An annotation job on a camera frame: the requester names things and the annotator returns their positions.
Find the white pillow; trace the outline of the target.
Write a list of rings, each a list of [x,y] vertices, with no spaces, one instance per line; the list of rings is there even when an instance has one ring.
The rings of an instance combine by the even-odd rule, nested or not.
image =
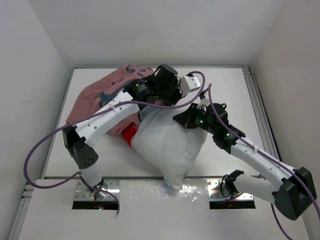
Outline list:
[[[147,106],[139,112],[140,125],[131,139],[132,148],[158,168],[169,187],[180,189],[200,153],[207,132],[183,128],[173,120],[181,109]]]

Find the red patterned pillowcase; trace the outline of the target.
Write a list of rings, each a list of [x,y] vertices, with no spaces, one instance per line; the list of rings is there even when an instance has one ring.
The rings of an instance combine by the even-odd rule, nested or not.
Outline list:
[[[128,82],[149,76],[153,72],[149,67],[135,64],[124,65],[116,69],[80,92],[66,122],[71,123],[92,116],[113,100]],[[137,133],[140,122],[138,114],[134,113],[109,130],[108,134],[121,135],[131,146],[131,140]]]

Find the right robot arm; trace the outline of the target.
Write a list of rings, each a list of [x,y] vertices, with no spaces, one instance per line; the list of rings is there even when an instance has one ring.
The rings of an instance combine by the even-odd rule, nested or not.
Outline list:
[[[275,159],[258,148],[228,120],[226,104],[214,103],[206,107],[193,103],[187,110],[173,117],[186,129],[200,128],[212,134],[213,142],[228,154],[254,168],[262,178],[235,170],[224,179],[222,189],[231,196],[248,193],[269,202],[290,220],[296,220],[317,198],[311,172],[296,169]]]

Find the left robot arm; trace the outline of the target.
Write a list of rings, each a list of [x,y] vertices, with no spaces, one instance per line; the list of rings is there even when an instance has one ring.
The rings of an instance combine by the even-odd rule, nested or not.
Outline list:
[[[99,156],[93,149],[100,137],[148,104],[155,106],[158,100],[166,107],[176,104],[190,92],[188,80],[192,79],[179,77],[172,67],[160,65],[151,75],[123,82],[111,94],[111,99],[89,118],[65,126],[62,131],[65,148],[76,162],[82,181],[92,192],[104,188],[96,164]]]

